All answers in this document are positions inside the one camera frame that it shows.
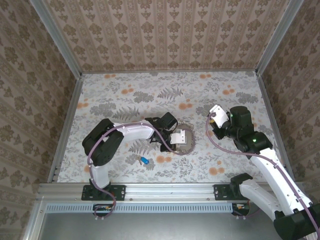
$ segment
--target floral wallpaper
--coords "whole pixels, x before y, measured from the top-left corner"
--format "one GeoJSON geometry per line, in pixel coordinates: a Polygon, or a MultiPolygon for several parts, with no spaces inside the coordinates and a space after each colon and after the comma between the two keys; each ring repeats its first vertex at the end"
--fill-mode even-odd
{"type": "Polygon", "coordinates": [[[320,201],[320,2],[305,0],[263,73],[293,173],[320,201]]]}
{"type": "MultiPolygon", "coordinates": [[[[245,105],[251,111],[255,129],[264,132],[277,149],[253,71],[84,74],[82,78],[82,93],[58,182],[89,182],[87,156],[81,143],[102,119],[130,123],[162,117],[166,112],[178,119],[180,128],[194,132],[193,152],[178,156],[160,152],[159,144],[147,140],[123,142],[108,163],[112,182],[229,182],[231,177],[245,172],[257,181],[264,181],[251,161],[217,150],[205,133],[205,122],[214,104],[225,110],[245,105]],[[141,156],[150,163],[140,164],[141,156]]],[[[236,150],[230,139],[223,139],[219,144],[236,150]]]]}
{"type": "Polygon", "coordinates": [[[27,0],[0,1],[0,239],[19,239],[47,181],[75,79],[27,0]]]}
{"type": "Polygon", "coordinates": [[[254,69],[289,0],[45,0],[86,73],[254,69]]]}

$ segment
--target white bracket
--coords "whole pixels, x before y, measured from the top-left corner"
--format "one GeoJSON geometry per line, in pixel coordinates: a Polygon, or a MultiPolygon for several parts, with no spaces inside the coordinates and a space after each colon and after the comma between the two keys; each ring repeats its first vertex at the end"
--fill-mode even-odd
{"type": "Polygon", "coordinates": [[[227,113],[223,110],[223,108],[220,105],[214,105],[209,112],[215,112],[215,116],[212,116],[211,119],[215,121],[218,128],[221,128],[222,125],[229,120],[227,113]]]}
{"type": "Polygon", "coordinates": [[[186,144],[186,131],[180,130],[180,132],[170,134],[171,141],[170,144],[186,144]]]}

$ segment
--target ventilation grille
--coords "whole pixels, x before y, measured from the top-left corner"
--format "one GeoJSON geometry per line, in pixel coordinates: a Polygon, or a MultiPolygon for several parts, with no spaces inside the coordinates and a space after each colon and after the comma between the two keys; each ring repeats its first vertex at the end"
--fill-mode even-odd
{"type": "MultiPolygon", "coordinates": [[[[45,212],[93,213],[92,203],[50,203],[45,212]]],[[[232,203],[118,203],[114,213],[232,213],[232,203]]]]}

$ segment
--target patterned wall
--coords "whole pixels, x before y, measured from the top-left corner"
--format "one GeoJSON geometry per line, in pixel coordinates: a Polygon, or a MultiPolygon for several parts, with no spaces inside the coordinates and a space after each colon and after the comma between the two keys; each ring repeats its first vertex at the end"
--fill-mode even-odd
{"type": "Polygon", "coordinates": [[[305,0],[263,73],[293,173],[320,201],[320,1],[305,0]]]}
{"type": "Polygon", "coordinates": [[[84,72],[254,69],[289,0],[45,0],[84,72]]]}
{"type": "Polygon", "coordinates": [[[75,79],[27,0],[0,1],[0,239],[18,239],[46,182],[75,79]]]}

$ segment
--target black mounting plate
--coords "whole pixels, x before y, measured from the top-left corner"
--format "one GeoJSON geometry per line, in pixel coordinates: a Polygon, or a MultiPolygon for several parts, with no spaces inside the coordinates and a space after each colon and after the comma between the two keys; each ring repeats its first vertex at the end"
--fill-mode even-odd
{"type": "Polygon", "coordinates": [[[235,196],[231,191],[229,184],[213,185],[215,200],[248,200],[244,196],[235,196]]]}
{"type": "MultiPolygon", "coordinates": [[[[126,185],[111,185],[107,190],[117,201],[124,201],[126,185]]],[[[112,201],[112,198],[92,185],[84,185],[81,195],[82,201],[112,201]]]]}

